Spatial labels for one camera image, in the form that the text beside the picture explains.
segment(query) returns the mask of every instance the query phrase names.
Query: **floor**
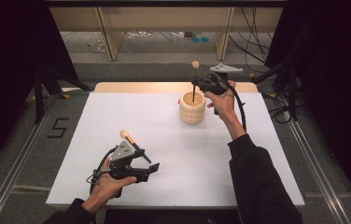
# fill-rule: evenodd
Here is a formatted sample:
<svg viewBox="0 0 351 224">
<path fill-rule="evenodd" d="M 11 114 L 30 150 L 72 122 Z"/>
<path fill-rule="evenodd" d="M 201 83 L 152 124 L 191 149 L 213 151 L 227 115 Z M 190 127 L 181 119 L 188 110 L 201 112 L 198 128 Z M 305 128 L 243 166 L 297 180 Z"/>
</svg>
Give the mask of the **floor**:
<svg viewBox="0 0 351 224">
<path fill-rule="evenodd" d="M 231 34 L 232 39 L 239 46 L 230 41 L 225 60 L 219 61 L 213 44 L 214 36 L 211 33 L 195 34 L 199 42 L 191 41 L 190 37 L 180 37 L 168 32 L 148 33 L 148 36 L 138 36 L 137 32 L 133 33 L 135 35 L 130 38 L 128 37 L 130 34 L 126 34 L 117 60 L 111 62 L 107 59 L 103 48 L 97 48 L 92 44 L 92 40 L 96 40 L 96 36 L 100 37 L 100 34 L 61 32 L 61 36 L 76 68 L 84 64 L 93 64 L 94 67 L 95 64 L 98 66 L 99 64 L 129 63 L 158 67 L 168 63 L 179 64 L 179 66 L 190 64 L 191 66 L 191 62 L 198 60 L 200 65 L 208 67 L 219 63 L 243 67 L 244 71 L 239 75 L 245 80 L 257 77 L 268 70 L 263 66 L 262 61 L 265 60 L 265 57 L 264 54 L 262 55 L 262 51 L 267 53 L 273 36 L 273 34 L 259 33 L 260 44 L 264 46 L 259 48 L 244 40 L 244 38 L 248 39 L 250 34 Z M 251 42 L 257 43 L 257 39 L 251 38 Z M 249 53 L 241 51 L 240 48 L 247 48 Z M 273 80 L 274 77 L 269 77 L 260 83 L 258 85 L 260 92 L 273 93 L 271 89 Z M 77 92 L 73 93 L 68 100 L 51 97 L 46 99 L 47 106 L 51 107 L 48 109 L 48 121 L 42 124 L 42 131 L 36 131 L 33 125 L 35 119 L 34 95 L 31 94 L 26 100 L 26 109 L 21 115 L 20 121 L 15 126 L 7 144 L 0 150 L 1 186 L 9 176 L 8 173 L 12 170 L 13 162 L 20 159 L 20 151 L 27 148 L 27 159 L 24 161 L 21 171 L 16 174 L 15 182 L 11 184 L 11 191 L 5 204 L 0 207 L 0 223 L 40 223 L 45 220 L 45 217 L 57 210 L 57 208 L 45 205 L 51 187 L 48 183 L 56 176 L 57 169 L 53 169 L 53 167 L 60 167 L 69 142 L 61 141 L 61 138 L 48 140 L 47 135 L 51 133 L 51 124 L 58 117 L 64 116 L 75 120 L 75 122 L 70 122 L 70 126 L 67 126 L 68 132 L 64 133 L 64 138 L 70 139 L 87 97 L 86 93 Z M 279 102 L 282 102 L 280 104 L 287 102 L 287 100 L 282 101 L 284 95 L 279 94 L 279 97 L 276 100 L 265 98 L 269 111 L 278 108 Z M 284 124 L 274 119 L 274 127 L 306 202 L 306 206 L 299 208 L 303 214 L 303 222 L 351 223 L 351 184 L 337 161 L 329 154 L 325 139 L 316 127 L 314 119 L 308 116 L 308 110 L 306 108 L 299 110 L 298 117 L 298 122 Z M 277 117 L 281 120 L 286 118 L 287 115 L 284 114 Z M 30 139 L 31 133 L 38 136 L 37 140 L 26 142 L 26 139 Z M 305 141 L 298 140 L 298 136 L 305 137 Z M 315 167 L 312 167 L 312 164 L 315 165 L 315 163 L 311 163 L 309 158 L 316 160 L 319 171 L 315 171 Z M 329 185 L 317 183 L 317 180 L 323 180 Z M 326 193 L 322 189 L 323 187 L 329 187 L 333 194 Z M 329 201 L 333 198 L 330 196 L 334 196 L 340 201 L 340 206 L 343 208 L 342 215 L 331 211 L 333 207 Z M 103 212 L 98 214 L 98 220 L 99 223 L 103 222 Z"/>
</svg>

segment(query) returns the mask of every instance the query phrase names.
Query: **metal track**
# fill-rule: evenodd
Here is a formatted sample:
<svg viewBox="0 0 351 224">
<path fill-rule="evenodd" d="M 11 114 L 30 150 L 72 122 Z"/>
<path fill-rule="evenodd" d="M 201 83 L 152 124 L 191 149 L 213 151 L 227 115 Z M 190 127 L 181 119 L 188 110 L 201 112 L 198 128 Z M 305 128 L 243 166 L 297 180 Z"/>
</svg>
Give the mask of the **metal track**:
<svg viewBox="0 0 351 224">
<path fill-rule="evenodd" d="M 22 168 L 24 167 L 24 164 L 27 162 L 27 159 L 31 151 L 35 146 L 36 140 L 38 139 L 38 136 L 42 130 L 42 127 L 44 126 L 47 120 L 50 110 L 52 109 L 53 105 L 56 103 L 58 98 L 59 98 L 58 95 L 50 96 L 47 108 L 45 110 L 45 113 L 42 119 L 40 120 L 39 123 L 35 124 L 33 129 L 30 131 L 30 134 L 26 142 L 24 143 L 24 146 L 21 149 L 21 152 L 19 153 L 18 158 L 13 163 L 12 168 L 10 168 L 9 173 L 7 174 L 7 177 L 2 183 L 0 187 L 0 213 L 7 201 L 7 198 L 10 192 L 12 191 L 14 184 L 16 183 L 22 171 Z"/>
<path fill-rule="evenodd" d="M 289 119 L 289 113 L 287 112 L 285 114 L 287 119 Z M 327 179 L 324 171 L 321 169 L 321 166 L 315 156 L 315 153 L 310 148 L 310 145 L 307 142 L 307 139 L 304 136 L 298 121 L 291 119 L 289 122 L 289 127 L 292 130 L 292 133 L 294 134 L 295 139 L 297 140 L 298 145 L 301 148 L 302 154 L 306 159 L 310 170 L 312 171 L 316 183 L 318 184 L 318 187 L 320 188 L 321 193 L 324 196 L 324 199 L 327 202 L 327 205 L 330 208 L 330 211 L 332 212 L 333 218 L 335 219 L 336 223 L 350 223 L 350 220 L 347 217 L 342 202 L 339 200 L 339 197 L 336 195 L 336 192 L 330 184 L 329 180 Z"/>
</svg>

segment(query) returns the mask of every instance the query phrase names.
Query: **black sleeve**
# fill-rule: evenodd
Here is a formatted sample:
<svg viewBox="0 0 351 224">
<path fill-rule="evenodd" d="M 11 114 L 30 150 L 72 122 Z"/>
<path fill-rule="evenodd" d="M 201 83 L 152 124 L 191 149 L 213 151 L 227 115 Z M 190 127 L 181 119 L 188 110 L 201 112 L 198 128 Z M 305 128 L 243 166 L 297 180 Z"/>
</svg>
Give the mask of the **black sleeve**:
<svg viewBox="0 0 351 224">
<path fill-rule="evenodd" d="M 233 187 L 245 224 L 302 223 L 268 151 L 256 147 L 248 134 L 230 142 Z"/>
<path fill-rule="evenodd" d="M 95 218 L 83 207 L 83 200 L 74 199 L 65 212 L 58 211 L 51 215 L 43 224 L 89 224 Z"/>
</svg>

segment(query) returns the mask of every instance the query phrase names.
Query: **hand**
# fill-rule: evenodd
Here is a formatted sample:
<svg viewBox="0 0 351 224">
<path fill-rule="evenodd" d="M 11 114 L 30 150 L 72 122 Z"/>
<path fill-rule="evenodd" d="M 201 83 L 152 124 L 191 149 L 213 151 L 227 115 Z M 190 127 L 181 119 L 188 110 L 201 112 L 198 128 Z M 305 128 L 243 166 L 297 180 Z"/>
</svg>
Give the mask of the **hand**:
<svg viewBox="0 0 351 224">
<path fill-rule="evenodd" d="M 109 159 L 106 159 L 102 168 L 108 168 L 108 166 Z M 91 191 L 91 196 L 82 204 L 82 207 L 88 212 L 95 214 L 105 206 L 108 200 L 115 198 L 121 188 L 131 185 L 135 181 L 137 181 L 135 176 L 128 176 L 117 180 L 112 178 L 109 173 L 102 174 Z"/>
<path fill-rule="evenodd" d="M 228 81 L 228 83 L 232 87 L 236 86 L 233 81 Z M 219 118 L 224 121 L 228 128 L 232 140 L 246 133 L 236 113 L 234 113 L 234 94 L 231 89 L 227 89 L 222 95 L 215 95 L 213 92 L 207 91 L 204 93 L 204 97 L 212 101 L 207 107 L 216 109 Z"/>
</svg>

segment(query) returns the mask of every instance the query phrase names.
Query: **person's left hand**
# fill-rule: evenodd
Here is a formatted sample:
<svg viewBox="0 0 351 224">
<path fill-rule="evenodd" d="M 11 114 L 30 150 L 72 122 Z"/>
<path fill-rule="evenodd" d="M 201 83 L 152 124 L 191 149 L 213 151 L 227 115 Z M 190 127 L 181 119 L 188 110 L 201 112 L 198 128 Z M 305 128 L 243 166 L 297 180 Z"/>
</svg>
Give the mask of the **person's left hand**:
<svg viewBox="0 0 351 224">
<path fill-rule="evenodd" d="M 109 159 L 106 159 L 102 168 L 106 169 L 108 167 Z M 82 207 L 88 212 L 95 214 L 108 200 L 115 198 L 121 188 L 131 185 L 135 181 L 137 181 L 135 176 L 128 176 L 117 180 L 112 178 L 109 173 L 102 174 L 91 191 L 91 196 L 82 204 Z"/>
</svg>

